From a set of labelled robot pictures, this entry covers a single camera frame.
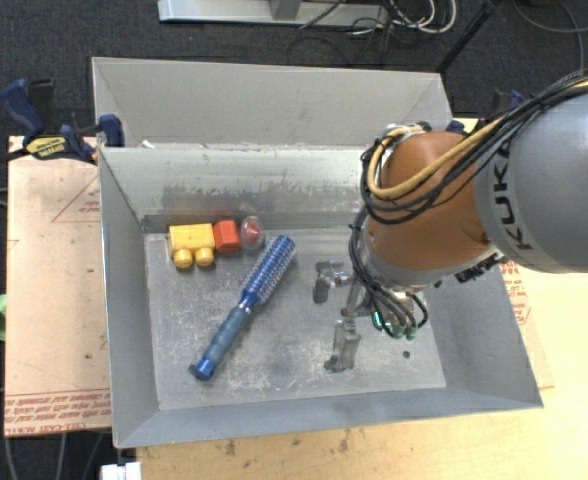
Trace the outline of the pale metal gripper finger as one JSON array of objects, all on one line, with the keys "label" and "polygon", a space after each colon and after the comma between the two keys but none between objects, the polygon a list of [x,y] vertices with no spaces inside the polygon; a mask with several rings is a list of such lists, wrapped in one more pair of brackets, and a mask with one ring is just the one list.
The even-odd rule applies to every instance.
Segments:
[{"label": "pale metal gripper finger", "polygon": [[330,358],[324,368],[330,373],[340,373],[355,367],[361,341],[354,318],[344,317],[336,325]]},{"label": "pale metal gripper finger", "polygon": [[343,269],[342,260],[320,261],[315,264],[317,277],[312,290],[314,303],[325,303],[329,290],[341,287],[351,282],[351,276]]}]

